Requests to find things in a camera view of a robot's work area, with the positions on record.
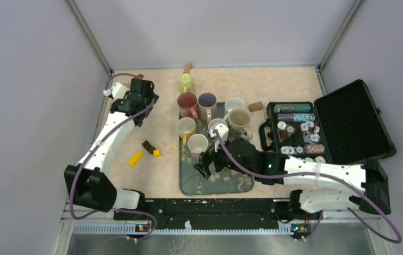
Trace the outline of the pale pink tall mug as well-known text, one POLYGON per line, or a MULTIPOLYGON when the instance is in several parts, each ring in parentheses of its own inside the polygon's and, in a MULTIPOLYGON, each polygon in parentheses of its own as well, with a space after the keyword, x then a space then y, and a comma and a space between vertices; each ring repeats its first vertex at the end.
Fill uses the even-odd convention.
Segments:
POLYGON ((191 156, 195 159, 198 159, 200 153, 207 150, 209 141, 208 138, 203 134, 194 134, 189 138, 187 146, 191 156))

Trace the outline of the light green upside-down mug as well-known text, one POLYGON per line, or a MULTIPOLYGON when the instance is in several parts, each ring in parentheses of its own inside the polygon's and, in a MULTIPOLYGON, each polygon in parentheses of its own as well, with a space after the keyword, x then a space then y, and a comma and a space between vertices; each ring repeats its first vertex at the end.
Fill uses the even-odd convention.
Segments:
POLYGON ((215 128, 218 124, 227 125, 227 122, 222 118, 214 118, 208 123, 208 129, 215 128))

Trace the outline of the yellow mug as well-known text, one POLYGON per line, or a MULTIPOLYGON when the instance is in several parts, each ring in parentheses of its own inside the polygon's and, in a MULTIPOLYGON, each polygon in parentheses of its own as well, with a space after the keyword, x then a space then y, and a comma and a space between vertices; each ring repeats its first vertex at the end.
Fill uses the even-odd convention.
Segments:
POLYGON ((183 117, 177 122, 176 129, 182 144, 186 146, 190 137, 196 134, 196 122, 190 117, 183 117))

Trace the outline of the pink upside-down mug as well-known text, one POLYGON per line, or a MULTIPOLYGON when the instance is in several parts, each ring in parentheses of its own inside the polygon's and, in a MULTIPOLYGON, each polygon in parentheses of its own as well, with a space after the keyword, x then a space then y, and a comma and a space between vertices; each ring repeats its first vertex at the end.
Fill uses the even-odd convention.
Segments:
POLYGON ((177 104, 181 118, 189 117, 195 121, 199 118, 198 100, 195 94, 190 92, 180 94, 177 98, 177 104))

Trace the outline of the cream patterned mug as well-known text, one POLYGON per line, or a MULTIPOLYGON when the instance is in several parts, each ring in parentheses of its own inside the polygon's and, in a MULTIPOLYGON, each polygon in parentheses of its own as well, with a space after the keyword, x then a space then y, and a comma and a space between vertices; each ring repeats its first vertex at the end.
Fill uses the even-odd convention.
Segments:
POLYGON ((223 118, 229 127, 229 133, 234 138, 253 139, 253 133, 250 129, 251 113, 242 108, 232 109, 223 118))

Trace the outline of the white and blue mug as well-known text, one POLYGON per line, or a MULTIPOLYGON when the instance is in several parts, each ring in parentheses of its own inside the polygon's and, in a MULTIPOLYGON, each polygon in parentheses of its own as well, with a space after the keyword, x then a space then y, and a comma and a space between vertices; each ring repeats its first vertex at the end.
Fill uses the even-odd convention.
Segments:
POLYGON ((224 104, 225 114, 229 114, 233 109, 244 109, 245 104, 240 98, 229 98, 224 104))

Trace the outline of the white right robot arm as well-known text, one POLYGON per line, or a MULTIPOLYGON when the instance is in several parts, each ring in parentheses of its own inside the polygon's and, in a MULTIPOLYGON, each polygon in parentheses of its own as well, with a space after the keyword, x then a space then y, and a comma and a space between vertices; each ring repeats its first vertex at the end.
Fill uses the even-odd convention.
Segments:
POLYGON ((316 163, 276 152, 259 151, 239 138, 216 141, 199 154, 194 168, 205 178, 224 168, 252 176, 265 185, 310 185, 316 190, 298 190, 287 205, 289 215, 301 219, 320 210, 359 209, 368 214, 391 214, 389 179, 378 160, 355 165, 316 163))

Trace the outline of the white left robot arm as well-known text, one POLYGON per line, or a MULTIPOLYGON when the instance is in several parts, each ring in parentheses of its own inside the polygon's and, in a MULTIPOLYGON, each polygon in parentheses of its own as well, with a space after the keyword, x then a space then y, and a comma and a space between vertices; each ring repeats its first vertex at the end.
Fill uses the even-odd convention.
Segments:
POLYGON ((115 82, 104 94, 113 99, 106 122, 89 151, 75 165, 64 170, 70 204, 95 211, 126 209, 133 219, 141 219, 146 205, 141 193, 115 187, 108 175, 125 138, 143 124, 158 100, 155 84, 133 78, 127 88, 115 82))

